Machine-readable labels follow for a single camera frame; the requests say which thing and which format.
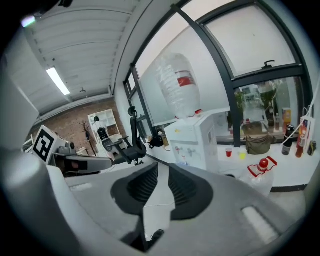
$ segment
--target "yellow cup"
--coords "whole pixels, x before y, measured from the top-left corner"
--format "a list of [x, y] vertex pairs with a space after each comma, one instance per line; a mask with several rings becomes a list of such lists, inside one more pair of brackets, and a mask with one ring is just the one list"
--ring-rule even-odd
[[245, 149], [240, 149], [238, 154], [240, 159], [245, 159], [247, 155], [247, 151]]

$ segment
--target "large plastic water bottle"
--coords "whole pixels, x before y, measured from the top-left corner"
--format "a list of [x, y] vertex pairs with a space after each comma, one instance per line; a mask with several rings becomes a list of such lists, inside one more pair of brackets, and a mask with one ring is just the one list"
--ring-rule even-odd
[[175, 117], [185, 119], [199, 113], [200, 93], [189, 60], [172, 53], [160, 56], [155, 65], [162, 94]]
[[239, 179], [267, 197], [274, 184], [272, 169], [277, 165], [271, 156], [267, 156], [261, 159], [259, 164], [249, 165]]

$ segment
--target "red cup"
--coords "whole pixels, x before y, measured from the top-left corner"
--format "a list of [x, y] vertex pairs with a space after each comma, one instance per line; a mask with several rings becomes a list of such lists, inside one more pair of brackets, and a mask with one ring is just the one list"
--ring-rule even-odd
[[230, 158], [231, 155], [232, 155], [232, 148], [231, 148], [231, 147], [227, 148], [227, 149], [225, 150], [225, 153], [226, 153], [226, 157], [227, 157], [227, 158]]

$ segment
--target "sticker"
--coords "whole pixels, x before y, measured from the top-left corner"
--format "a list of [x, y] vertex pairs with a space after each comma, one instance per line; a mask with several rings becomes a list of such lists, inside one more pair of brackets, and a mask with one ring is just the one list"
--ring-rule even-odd
[[188, 76], [178, 78], [178, 83], [180, 87], [196, 84], [195, 80]]
[[38, 138], [33, 146], [33, 151], [44, 161], [47, 162], [50, 149], [54, 143], [54, 138], [51, 137], [44, 129], [39, 133]]

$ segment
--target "orange bottle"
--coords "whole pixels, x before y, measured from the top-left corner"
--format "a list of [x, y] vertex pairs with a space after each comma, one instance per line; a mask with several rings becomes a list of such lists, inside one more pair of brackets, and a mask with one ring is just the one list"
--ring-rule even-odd
[[301, 158], [302, 157], [302, 153], [304, 152], [305, 144], [306, 144], [306, 131], [303, 130], [302, 134], [300, 136], [300, 140], [299, 140], [299, 143], [298, 143], [298, 147], [297, 147], [296, 153], [295, 153], [295, 156], [297, 158]]

